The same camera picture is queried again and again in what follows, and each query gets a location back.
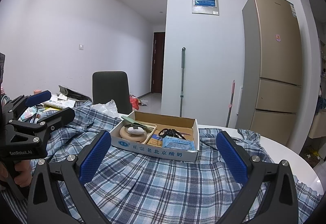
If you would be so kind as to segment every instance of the blue logo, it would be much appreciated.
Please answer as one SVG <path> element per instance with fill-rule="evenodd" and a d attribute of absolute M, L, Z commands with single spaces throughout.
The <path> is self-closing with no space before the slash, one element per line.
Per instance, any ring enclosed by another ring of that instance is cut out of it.
<path fill-rule="evenodd" d="M 121 146 L 123 146 L 123 147 L 129 147 L 129 144 L 126 143 L 126 142 L 119 141 L 118 143 L 119 143 Z"/>

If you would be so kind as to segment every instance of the metal screw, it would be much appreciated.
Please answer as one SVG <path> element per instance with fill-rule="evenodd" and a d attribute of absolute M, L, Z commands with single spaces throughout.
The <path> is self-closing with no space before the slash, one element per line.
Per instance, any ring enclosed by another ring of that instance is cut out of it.
<path fill-rule="evenodd" d="M 289 165 L 287 160 L 282 160 L 281 163 L 282 163 L 283 166 L 288 166 Z"/>
<path fill-rule="evenodd" d="M 69 155 L 68 157 L 67 157 L 67 160 L 68 161 L 74 161 L 76 159 L 76 156 L 75 155 Z"/>
<path fill-rule="evenodd" d="M 40 159 L 39 162 L 38 162 L 38 165 L 43 165 L 45 163 L 45 160 L 44 159 Z"/>
<path fill-rule="evenodd" d="M 252 160 L 253 162 L 260 162 L 260 157 L 254 155 L 254 156 L 251 157 L 251 160 Z"/>

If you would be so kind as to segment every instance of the refrigerator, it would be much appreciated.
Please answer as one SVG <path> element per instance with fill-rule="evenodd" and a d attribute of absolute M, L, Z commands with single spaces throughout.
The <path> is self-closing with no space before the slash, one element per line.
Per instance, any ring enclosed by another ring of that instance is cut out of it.
<path fill-rule="evenodd" d="M 248 0 L 242 10 L 245 71 L 236 128 L 286 145 L 301 99 L 302 47 L 286 0 Z"/>

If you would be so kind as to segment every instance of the blue plaid fabric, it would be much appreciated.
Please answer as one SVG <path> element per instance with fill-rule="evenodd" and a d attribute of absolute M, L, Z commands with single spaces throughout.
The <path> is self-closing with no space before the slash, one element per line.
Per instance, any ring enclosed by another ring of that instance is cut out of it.
<path fill-rule="evenodd" d="M 102 129 L 110 131 L 120 119 L 89 108 L 90 102 L 74 108 L 75 120 L 52 133 L 48 142 L 49 162 L 63 161 L 78 154 Z M 215 146 L 218 129 L 200 129 L 200 149 L 194 163 L 159 159 L 111 147 L 92 182 L 85 185 L 92 199 L 113 224 L 127 223 L 216 223 L 231 205 L 241 184 L 234 181 Z M 250 155 L 271 162 L 259 145 L 260 135 L 239 130 L 235 139 Z M 35 168 L 37 160 L 32 161 Z M 303 223 L 321 195 L 296 182 L 299 224 Z M 82 220 L 64 183 L 60 184 L 71 215 Z M 254 217 L 263 198 L 262 184 L 245 220 Z M 2 192 L 15 215 L 27 223 L 27 201 L 17 201 L 9 189 Z"/>

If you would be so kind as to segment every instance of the red bag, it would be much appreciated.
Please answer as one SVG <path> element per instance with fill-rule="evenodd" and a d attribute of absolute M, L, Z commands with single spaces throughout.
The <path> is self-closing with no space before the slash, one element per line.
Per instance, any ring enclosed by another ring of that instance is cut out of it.
<path fill-rule="evenodd" d="M 139 110 L 139 103 L 138 103 L 138 99 L 131 97 L 130 96 L 130 103 L 132 104 L 132 108 L 135 108 L 136 110 Z"/>

